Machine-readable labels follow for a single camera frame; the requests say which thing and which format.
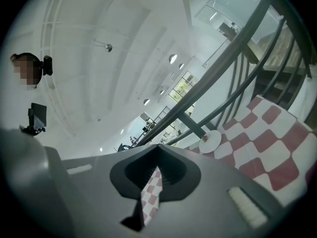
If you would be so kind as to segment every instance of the railing post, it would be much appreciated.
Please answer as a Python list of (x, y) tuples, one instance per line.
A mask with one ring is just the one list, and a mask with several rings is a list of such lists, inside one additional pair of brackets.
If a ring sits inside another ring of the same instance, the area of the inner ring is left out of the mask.
[[(238, 64), (238, 58), (234, 61), (234, 66), (233, 66), (233, 73), (232, 73), (232, 78), (231, 78), (231, 84), (230, 84), (230, 88), (229, 88), (229, 91), (228, 91), (228, 95), (227, 95), (227, 99), (230, 97), (230, 95), (232, 94), (232, 89), (233, 89), (233, 85), (234, 85), (234, 81), (236, 79), (236, 73), (237, 73), (237, 64)], [(223, 115), (224, 115), (224, 112), (226, 111), (226, 109), (224, 109), (222, 112), (221, 112), (221, 115), (219, 116), (218, 118), (218, 121), (216, 123), (216, 128), (219, 127), (219, 124), (223, 118)]]
[(242, 85), (240, 85), (235, 90), (235, 92), (233, 94), (230, 95), (230, 97), (224, 103), (222, 103), (218, 108), (216, 108), (211, 114), (209, 114), (204, 119), (202, 119), (198, 123), (199, 126), (205, 125), (207, 122), (214, 119), (218, 114), (220, 114), (220, 112), (222, 112), (223, 109), (228, 107), (236, 98), (238, 98), (238, 96), (241, 93), (243, 93), (243, 91), (248, 87), (248, 85), (250, 85), (250, 83), (255, 79), (255, 77), (257, 76), (259, 71), (263, 68), (264, 64), (266, 63), (266, 60), (271, 55), (272, 50), (277, 42), (277, 39), (282, 31), (282, 27), (283, 27), (284, 22), (285, 22), (284, 18), (280, 20), (278, 27), (277, 27), (277, 30), (275, 32), (274, 38), (272, 39), (272, 41), (269, 44), (268, 48), (266, 49), (263, 57), (261, 58), (261, 60), (257, 64), (257, 66), (254, 68), (254, 70), (251, 72), (251, 74), (248, 76), (248, 78), (243, 82)]
[(285, 86), (284, 90), (283, 90), (283, 91), (281, 92), (281, 94), (278, 96), (278, 98), (277, 98), (277, 100), (276, 100), (276, 104), (280, 104), (280, 102), (282, 101), (282, 99), (283, 99), (285, 93), (287, 93), (288, 89), (290, 88), (291, 83), (292, 83), (292, 81), (293, 81), (295, 75), (297, 75), (297, 72), (298, 72), (298, 70), (299, 70), (299, 66), (301, 65), (302, 58), (303, 58), (302, 55), (300, 55), (300, 56), (298, 57), (298, 60), (297, 60), (296, 65), (295, 65), (295, 70), (293, 70), (292, 75), (289, 77), (289, 79), (288, 79), (288, 81), (287, 81), (287, 83), (286, 83), (286, 86)]
[(207, 123), (205, 124), (205, 126), (206, 126), (209, 130), (215, 130), (215, 129), (217, 129), (216, 126), (214, 126), (214, 125), (211, 123), (211, 121), (207, 122)]
[[(240, 64), (240, 74), (239, 74), (239, 78), (238, 78), (238, 84), (237, 84), (237, 88), (240, 86), (240, 83), (241, 83), (241, 77), (242, 77), (242, 71), (243, 71), (243, 60), (244, 60), (244, 54), (241, 53), (241, 64)], [(233, 106), (234, 106), (234, 103), (236, 102), (236, 100), (234, 100), (229, 108), (229, 111), (227, 113), (227, 116), (225, 118), (225, 120), (223, 121), (223, 124), (226, 124), (229, 117), (230, 117), (230, 114), (232, 112), (232, 109), (233, 109)]]
[[(248, 76), (249, 76), (249, 68), (250, 68), (250, 62), (247, 60), (247, 70), (246, 70), (246, 76), (244, 78), (248, 78)], [(242, 94), (239, 97), (238, 104), (236, 106), (236, 110), (234, 111), (232, 117), (235, 117), (237, 112), (238, 112), (238, 109), (240, 107), (240, 104), (241, 104), (241, 101), (242, 101), (242, 98), (243, 98), (243, 94), (244, 94), (244, 91), (242, 92)]]
[(269, 90), (274, 87), (276, 81), (277, 81), (277, 78), (278, 76), (283, 72), (286, 64), (287, 64), (287, 61), (289, 59), (289, 57), (291, 56), (291, 53), (292, 53), (292, 50), (293, 50), (293, 47), (294, 47), (294, 42), (295, 42), (295, 39), (294, 37), (292, 37), (291, 39), (291, 43), (290, 45), (288, 46), (288, 49), (286, 51), (286, 54), (283, 58), (283, 61), (282, 61), (282, 64), (280, 65), (280, 68), (279, 70), (275, 73), (274, 77), (271, 79), (270, 83), (266, 86), (266, 88), (264, 89), (264, 91), (262, 92), (262, 96), (265, 98), (266, 95), (268, 94)]
[(171, 111), (152, 129), (137, 146), (141, 146), (156, 137), (168, 125), (175, 121), (181, 113), (184, 113), (194, 102), (206, 93), (217, 80), (226, 72), (229, 66), (237, 59), (238, 55), (245, 49), (249, 40), (258, 29), (268, 8), (270, 0), (261, 0), (249, 18), (248, 22), (236, 35), (225, 51), (216, 59), (208, 71), (194, 85), (191, 90), (171, 109)]
[(303, 24), (298, 12), (288, 0), (271, 0), (273, 8), (283, 15), (287, 20), (289, 30), (291, 30), (296, 43), (303, 55), (307, 77), (312, 78), (309, 63), (312, 60), (313, 45), (307, 28)]
[(304, 81), (305, 81), (306, 75), (307, 75), (307, 73), (306, 73), (306, 71), (305, 71), (305, 72), (303, 73), (303, 75), (302, 75), (302, 78), (301, 78), (301, 81), (300, 81), (299, 85), (298, 85), (297, 88), (296, 88), (295, 93), (293, 94), (292, 98), (290, 99), (290, 101), (287, 103), (287, 105), (286, 105), (286, 107), (285, 107), (286, 110), (289, 110), (289, 108), (290, 108), (291, 105), (293, 104), (294, 100), (296, 99), (296, 97), (297, 97), (299, 91), (301, 90), (301, 88), (302, 88), (302, 86), (303, 86), (303, 83), (304, 83)]
[(178, 117), (192, 132), (194, 132), (199, 138), (202, 138), (206, 132), (200, 128), (193, 119), (191, 119), (186, 113), (182, 113)]

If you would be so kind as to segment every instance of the staircase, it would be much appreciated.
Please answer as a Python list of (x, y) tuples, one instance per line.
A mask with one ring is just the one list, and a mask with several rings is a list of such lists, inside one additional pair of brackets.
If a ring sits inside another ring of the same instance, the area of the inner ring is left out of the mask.
[[(249, 44), (258, 59), (261, 59), (273, 37), (274, 34), (270, 34), (261, 38), (257, 45), (255, 43)], [(262, 71), (257, 75), (253, 93), (253, 96), (264, 94), (266, 99), (284, 109), (291, 106), (306, 75), (301, 52), (296, 42), (292, 46), (292, 39), (291, 31), (287, 25), (284, 25), (271, 55)], [(286, 63), (285, 67), (280, 71), (284, 62)]]

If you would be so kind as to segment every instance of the wall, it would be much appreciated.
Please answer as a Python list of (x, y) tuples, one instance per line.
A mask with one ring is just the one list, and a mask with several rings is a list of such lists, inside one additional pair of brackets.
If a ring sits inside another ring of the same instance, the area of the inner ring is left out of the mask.
[[(218, 10), (242, 28), (259, 2), (260, 0), (211, 0), (208, 2), (208, 6)], [(257, 43), (260, 38), (275, 32), (278, 25), (277, 18), (277, 13), (273, 9), (269, 9), (252, 40)]]
[[(255, 68), (254, 64), (251, 64), (249, 66), (249, 75), (254, 70), (254, 68)], [(191, 118), (195, 122), (200, 122), (203, 118), (209, 115), (212, 111), (214, 111), (218, 106), (220, 106), (227, 99), (227, 94), (228, 94), (228, 90), (231, 83), (232, 73), (233, 73), (233, 67), (231, 65), (230, 68), (222, 75), (222, 77), (196, 102), (195, 108), (191, 115)], [(245, 89), (237, 114), (239, 114), (240, 112), (243, 112), (244, 108), (250, 103), (255, 82), (256, 82), (256, 78)], [(211, 122), (213, 124), (216, 124), (219, 116), (220, 114), (217, 115)], [(206, 132), (209, 131), (206, 126), (203, 126), (203, 129)], [(186, 138), (180, 140), (176, 146), (179, 148), (186, 148), (198, 142), (199, 140), (200, 138), (192, 133)]]
[(21, 85), (18, 73), (13, 73), (10, 56), (13, 53), (36, 52), (34, 38), (39, 4), (43, 0), (29, 0), (12, 24), (3, 41), (0, 53), (0, 125), (2, 128), (18, 128), (20, 124), (28, 125), (28, 108), (31, 102), (41, 98), (39, 89), (28, 90)]
[(189, 71), (198, 79), (201, 79), (207, 71), (207, 69), (202, 66), (201, 61), (196, 57), (192, 57), (189, 63), (185, 65), (182, 68), (182, 70), (182, 73), (177, 77), (177, 79), (174, 81), (171, 87), (168, 90), (166, 90), (161, 99), (157, 103), (149, 103), (149, 107), (146, 109), (145, 113), (151, 119), (155, 119), (166, 106), (172, 109), (177, 104), (177, 102), (174, 101), (168, 94), (171, 92), (171, 90), (175, 87), (175, 85), (187, 71)]
[(105, 154), (111, 154), (115, 153), (116, 150), (118, 150), (118, 147), (120, 144), (123, 145), (131, 145), (130, 136), (138, 138), (143, 130), (142, 128), (146, 125), (146, 122), (140, 118), (137, 117), (128, 127), (126, 130), (124, 130), (123, 134), (118, 137), (118, 139), (115, 140), (115, 142), (110, 142), (108, 145), (105, 145), (103, 147), (103, 151), (100, 153), (97, 153), (96, 155), (105, 155)]
[(317, 67), (310, 65), (312, 78), (306, 76), (302, 88), (288, 112), (300, 121), (305, 121), (317, 98)]

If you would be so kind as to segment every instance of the ceiling light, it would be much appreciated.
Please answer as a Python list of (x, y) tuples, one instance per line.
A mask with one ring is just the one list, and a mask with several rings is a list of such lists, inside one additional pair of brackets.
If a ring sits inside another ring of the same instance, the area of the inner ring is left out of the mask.
[(111, 50), (112, 50), (112, 45), (111, 45), (111, 44), (106, 44), (106, 45), (105, 45), (105, 49), (106, 49), (107, 52), (111, 52)]
[(213, 19), (213, 17), (215, 17), (217, 14), (217, 12), (214, 13), (214, 15), (211, 16), (211, 18), (209, 19), (209, 21), (211, 21)]
[(177, 55), (175, 55), (175, 54), (170, 55), (169, 59), (168, 59), (169, 63), (170, 64), (174, 63), (176, 61), (176, 58), (177, 58)]
[(144, 106), (146, 106), (146, 104), (149, 103), (149, 102), (150, 102), (149, 99), (145, 99), (144, 102), (143, 102)]

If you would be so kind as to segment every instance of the handrail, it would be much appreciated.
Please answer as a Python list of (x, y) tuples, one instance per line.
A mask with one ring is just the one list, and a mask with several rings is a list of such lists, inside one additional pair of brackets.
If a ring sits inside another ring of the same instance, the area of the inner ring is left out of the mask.
[(194, 102), (206, 93), (217, 80), (226, 72), (237, 56), (243, 51), (251, 37), (262, 22), (268, 8), (270, 0), (261, 0), (249, 18), (248, 22), (228, 45), (225, 51), (210, 66), (209, 70), (203, 75), (199, 84), (193, 88), (176, 104), (175, 107), (145, 136), (136, 146), (141, 146), (149, 142), (169, 124), (175, 121), (180, 113), (184, 113)]
[(302, 75), (302, 78), (301, 78), (301, 81), (300, 81), (298, 87), (296, 88), (295, 93), (293, 94), (292, 98), (290, 99), (290, 101), (287, 103), (287, 105), (286, 105), (286, 107), (285, 107), (286, 110), (289, 110), (289, 108), (290, 108), (291, 105), (293, 104), (294, 100), (296, 99), (296, 97), (297, 97), (299, 91), (301, 90), (302, 85), (303, 85), (303, 83), (304, 83), (304, 81), (305, 81), (306, 75), (307, 75), (307, 73), (306, 73), (306, 71), (305, 71), (305, 72), (303, 73), (303, 75)]
[(213, 54), (207, 59), (207, 61), (203, 64), (203, 67), (206, 68), (204, 65), (208, 65), (209, 61), (212, 59), (212, 57), (214, 56), (214, 54), (216, 54), (218, 52), (218, 50), (223, 46), (223, 44), (228, 40), (228, 38), (226, 38), (224, 40), (224, 42), (213, 52)]
[(298, 57), (298, 59), (297, 59), (297, 62), (296, 62), (296, 65), (295, 65), (295, 70), (293, 70), (292, 75), (289, 77), (289, 79), (288, 79), (288, 81), (287, 81), (287, 83), (286, 83), (286, 85), (285, 85), (284, 90), (283, 90), (283, 91), (281, 92), (281, 94), (277, 97), (276, 104), (280, 104), (280, 102), (282, 101), (283, 96), (285, 95), (285, 93), (287, 93), (288, 89), (290, 88), (291, 83), (292, 83), (292, 81), (293, 81), (295, 75), (297, 75), (297, 72), (298, 72), (299, 67), (300, 67), (300, 65), (301, 65), (302, 59), (303, 59), (303, 57), (302, 57), (302, 55), (300, 55), (300, 56)]
[[(238, 84), (237, 84), (237, 88), (240, 86), (240, 83), (241, 83), (241, 77), (242, 77), (242, 72), (243, 72), (243, 60), (244, 60), (244, 55), (243, 53), (241, 53), (241, 64), (240, 64), (240, 74), (239, 74), (239, 78), (238, 78)], [(232, 112), (232, 109), (233, 109), (233, 106), (234, 106), (234, 103), (235, 103), (236, 100), (233, 101), (233, 103), (231, 104), (230, 108), (229, 108), (229, 111), (227, 113), (227, 116), (225, 118), (225, 120), (223, 121), (223, 124), (226, 124), (229, 117), (230, 117), (230, 114)]]
[[(230, 98), (228, 98), (224, 103), (222, 103), (217, 109), (215, 109), (211, 114), (209, 114), (208, 116), (206, 116), (204, 119), (202, 119), (198, 125), (199, 126), (204, 126), (207, 122), (209, 122), (210, 120), (214, 119), (217, 115), (220, 114), (220, 112), (222, 112), (222, 110), (224, 110), (226, 107), (228, 107), (240, 94), (242, 94), (244, 92), (244, 90), (250, 85), (250, 83), (255, 79), (255, 77), (257, 76), (257, 74), (261, 71), (261, 69), (263, 68), (264, 64), (266, 63), (266, 60), (268, 59), (268, 57), (270, 56), (276, 42), (277, 39), (282, 31), (283, 28), (283, 24), (285, 22), (285, 18), (281, 19), (277, 30), (275, 32), (274, 38), (272, 39), (271, 43), (269, 44), (268, 48), (266, 49), (263, 57), (261, 58), (261, 60), (259, 61), (259, 63), (256, 65), (256, 67), (254, 68), (254, 70), (251, 72), (251, 74), (248, 76), (248, 78), (243, 82), (242, 85), (240, 85), (236, 91), (230, 96)], [(190, 135), (192, 132), (191, 131), (187, 131), (187, 135)], [(169, 142), (168, 144), (174, 144), (176, 142), (178, 142), (180, 139), (183, 139), (184, 137), (177, 137), (174, 140), (172, 140), (171, 142)]]
[[(236, 79), (236, 73), (237, 73), (237, 65), (238, 65), (238, 58), (234, 61), (234, 67), (233, 67), (233, 73), (232, 73), (232, 78), (231, 78), (231, 84), (230, 84), (230, 88), (229, 88), (229, 92), (228, 92), (228, 95), (227, 95), (227, 99), (230, 97), (230, 95), (232, 94), (232, 89), (233, 89), (233, 85), (234, 85), (234, 81)], [(223, 115), (224, 115), (224, 112), (225, 112), (226, 109), (224, 109), (222, 112), (221, 112), (221, 115), (219, 116), (218, 118), (218, 121), (216, 123), (216, 128), (218, 128), (220, 122), (221, 122), (221, 119), (223, 118)]]
[(275, 72), (274, 77), (271, 79), (270, 83), (266, 86), (266, 88), (264, 89), (264, 91), (262, 92), (262, 96), (265, 98), (266, 95), (268, 94), (269, 90), (275, 85), (278, 76), (283, 72), (289, 57), (291, 56), (293, 47), (294, 47), (294, 43), (295, 43), (295, 39), (294, 37), (292, 37), (291, 42), (288, 46), (288, 49), (286, 51), (286, 54), (284, 55), (283, 61), (280, 65), (280, 68), (278, 69), (277, 72)]
[(301, 17), (288, 0), (271, 0), (271, 3), (272, 7), (286, 18), (288, 28), (292, 32), (299, 49), (302, 51), (307, 76), (312, 78), (309, 64), (313, 56), (313, 45)]
[[(158, 118), (162, 120), (162, 118), (160, 117), (160, 115), (161, 115), (162, 113), (165, 113), (165, 115), (167, 115), (167, 113), (168, 113), (169, 111), (170, 111), (169, 107), (168, 107), (168, 106), (165, 106), (165, 108), (164, 108), (164, 109), (159, 113), (159, 115), (153, 120), (154, 124), (157, 123), (156, 120), (157, 120)], [(144, 134), (146, 135), (146, 134), (150, 131), (150, 129), (153, 128), (153, 127), (154, 127), (154, 126), (151, 124), (151, 126), (149, 126), (149, 127), (147, 128), (147, 130), (143, 131), (143, 132), (141, 133), (141, 135), (137, 138), (137, 140), (135, 140), (134, 143), (132, 143), (131, 147), (133, 147), (134, 145), (136, 145), (136, 144), (138, 143), (139, 139), (140, 139)]]
[[(247, 60), (246, 76), (244, 78), (247, 78), (249, 76), (249, 68), (250, 68), (250, 62)], [(236, 106), (236, 110), (234, 111), (232, 117), (235, 117), (237, 112), (238, 112), (238, 109), (240, 107), (240, 104), (241, 104), (241, 101), (242, 101), (242, 98), (243, 98), (243, 94), (244, 94), (244, 91), (242, 92), (242, 94), (240, 94), (240, 97), (239, 97), (239, 100), (238, 100), (238, 104)]]

